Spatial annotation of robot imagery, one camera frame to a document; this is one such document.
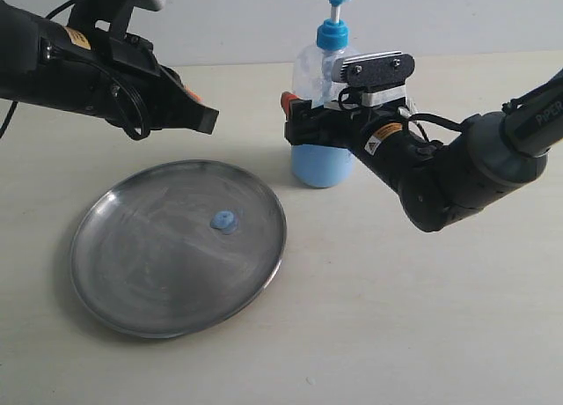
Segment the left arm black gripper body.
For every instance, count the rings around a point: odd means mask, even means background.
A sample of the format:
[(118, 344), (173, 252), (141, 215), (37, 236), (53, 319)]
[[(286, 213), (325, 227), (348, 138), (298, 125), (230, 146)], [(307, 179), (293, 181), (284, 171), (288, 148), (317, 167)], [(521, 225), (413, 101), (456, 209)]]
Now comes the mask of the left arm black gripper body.
[(37, 104), (88, 115), (125, 132), (151, 132), (150, 103), (160, 66), (152, 45), (127, 34), (114, 40), (98, 28), (84, 33), (39, 23)]

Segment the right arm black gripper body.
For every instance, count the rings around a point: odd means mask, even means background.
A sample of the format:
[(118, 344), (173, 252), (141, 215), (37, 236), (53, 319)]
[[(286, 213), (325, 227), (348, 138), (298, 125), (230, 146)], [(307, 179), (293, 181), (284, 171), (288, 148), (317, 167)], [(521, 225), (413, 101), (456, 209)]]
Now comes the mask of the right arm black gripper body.
[(439, 232), (479, 213), (454, 202), (439, 181), (437, 160), (448, 150), (405, 132), (405, 119), (382, 109), (331, 112), (333, 144), (350, 150), (398, 195), (408, 219), (423, 232)]

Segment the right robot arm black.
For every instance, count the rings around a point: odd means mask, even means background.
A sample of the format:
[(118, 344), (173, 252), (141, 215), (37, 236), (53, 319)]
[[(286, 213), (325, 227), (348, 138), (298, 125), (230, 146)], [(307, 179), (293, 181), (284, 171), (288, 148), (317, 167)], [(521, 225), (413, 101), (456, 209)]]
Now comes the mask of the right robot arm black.
[(562, 138), (562, 75), (511, 99), (501, 110), (455, 122), (416, 112), (405, 96), (367, 106), (347, 87), (314, 107), (284, 92), (284, 136), (350, 151), (398, 195), (409, 220), (438, 232), (537, 180)]

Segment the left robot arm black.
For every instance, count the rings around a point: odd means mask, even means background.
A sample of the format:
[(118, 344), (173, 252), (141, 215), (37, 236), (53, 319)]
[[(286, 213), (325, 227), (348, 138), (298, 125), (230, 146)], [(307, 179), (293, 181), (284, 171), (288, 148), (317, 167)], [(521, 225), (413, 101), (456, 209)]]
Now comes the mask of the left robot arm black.
[(162, 129), (210, 134), (219, 116), (119, 17), (96, 12), (90, 23), (63, 26), (7, 3), (1, 4), (1, 97), (99, 118), (136, 141)]

